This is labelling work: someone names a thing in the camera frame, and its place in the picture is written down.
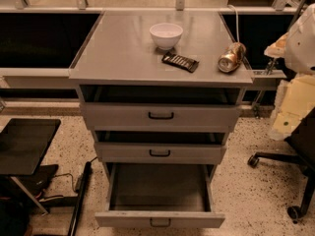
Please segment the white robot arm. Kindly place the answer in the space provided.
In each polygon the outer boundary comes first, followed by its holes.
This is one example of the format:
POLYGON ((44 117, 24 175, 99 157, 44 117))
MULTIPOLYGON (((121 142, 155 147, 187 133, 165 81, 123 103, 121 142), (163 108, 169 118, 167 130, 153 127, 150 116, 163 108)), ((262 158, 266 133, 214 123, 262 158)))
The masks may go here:
POLYGON ((277 89, 269 136, 280 141, 289 137, 315 107, 315 4, 308 6, 264 54, 283 58, 285 66, 295 73, 293 79, 281 82, 277 89))

